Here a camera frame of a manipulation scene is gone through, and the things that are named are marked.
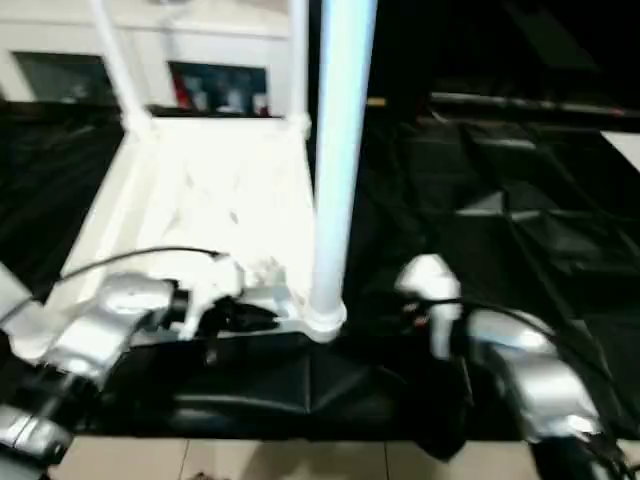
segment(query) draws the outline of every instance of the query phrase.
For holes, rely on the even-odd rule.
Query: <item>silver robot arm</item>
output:
[[[109,276],[52,341],[31,378],[0,405],[0,446],[35,463],[58,463],[73,441],[75,423],[133,336],[144,327],[159,330],[176,303],[188,302],[185,297],[171,282],[140,273]]]

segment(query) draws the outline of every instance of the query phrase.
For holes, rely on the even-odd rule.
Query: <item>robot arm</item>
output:
[[[186,300],[188,294],[171,282],[139,273],[108,277],[40,362],[25,367],[19,384],[3,392],[0,446],[35,464],[59,463],[75,425],[88,414],[133,336],[184,318]],[[3,340],[6,358],[10,345]]]
[[[397,286],[432,301],[427,318],[434,356],[444,361],[465,358],[494,375],[541,478],[628,477],[623,454],[605,434],[582,379],[540,332],[551,334],[549,326],[521,312],[463,312],[453,302],[438,304],[437,300],[458,297],[460,288],[435,255],[414,259]],[[538,329],[515,316],[526,317]]]

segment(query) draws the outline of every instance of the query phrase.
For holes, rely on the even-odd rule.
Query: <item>white cylinder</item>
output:
[[[345,320],[342,283],[360,154],[377,0],[324,0],[310,321]]]
[[[118,43],[116,30],[111,22],[103,0],[90,0],[93,20],[104,48],[107,74],[113,85],[127,129],[147,129],[150,116],[131,78]]]
[[[307,67],[309,0],[289,0],[289,48],[291,51],[291,97],[289,115],[307,115]]]

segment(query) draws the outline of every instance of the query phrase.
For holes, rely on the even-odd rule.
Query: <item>wire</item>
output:
[[[624,410],[627,413],[627,416],[631,419],[631,421],[634,424],[634,428],[632,430],[633,435],[636,438],[638,437],[638,426],[640,425],[640,414],[636,410],[633,402],[627,397],[627,394],[620,389],[620,387],[617,385],[616,381],[611,377],[609,372],[607,372],[604,368],[602,368],[596,362],[590,360],[588,357],[583,355],[582,352],[580,352],[580,349],[577,348],[575,345],[573,345],[571,342],[569,342],[567,339],[561,338],[555,333],[550,332],[546,328],[541,327],[540,325],[531,321],[529,318],[527,318],[525,315],[521,313],[515,312],[513,310],[510,310],[509,308],[503,307],[501,305],[493,304],[490,302],[470,300],[464,297],[449,298],[449,299],[442,299],[442,300],[425,300],[424,302],[429,306],[458,304],[458,305],[462,305],[463,307],[481,308],[481,309],[490,310],[496,313],[500,313],[503,315],[507,315],[513,318],[514,320],[517,320],[518,322],[528,326],[535,332],[539,333],[540,335],[548,339],[551,343],[553,343],[555,346],[560,347],[560,349],[564,349],[568,352],[571,352],[575,356],[576,360],[580,361],[584,366],[588,367],[593,373],[595,373],[597,376],[605,380],[605,382],[611,387],[616,397],[618,398],[620,405],[624,408]]]
[[[4,326],[15,317],[18,313],[24,310],[31,302],[39,301],[43,297],[47,295],[47,293],[56,285],[64,282],[68,282],[76,277],[84,275],[85,273],[90,272],[91,270],[95,270],[96,268],[104,267],[107,265],[111,265],[112,263],[119,262],[121,260],[126,260],[127,258],[139,257],[143,255],[149,255],[152,253],[160,253],[160,252],[194,252],[201,253],[204,255],[209,255],[212,258],[216,258],[221,254],[216,252],[215,250],[208,250],[206,248],[198,248],[198,247],[182,247],[182,246],[163,246],[163,247],[150,247],[150,248],[141,248],[138,250],[132,250],[130,252],[120,253],[118,255],[113,255],[112,257],[104,258],[102,260],[96,260],[95,262],[88,263],[82,267],[79,267],[75,270],[70,271],[62,275],[61,277],[46,282],[43,285],[38,286],[34,289],[33,293],[25,298],[24,300],[18,302],[14,305],[7,313],[5,313],[2,317],[0,317],[0,329],[4,328]]]

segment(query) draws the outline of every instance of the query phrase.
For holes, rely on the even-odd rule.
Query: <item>tiled floor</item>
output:
[[[638,445],[623,445],[632,461]],[[537,478],[523,444],[469,443],[450,464],[411,443],[309,443],[81,438],[54,480],[529,480]]]

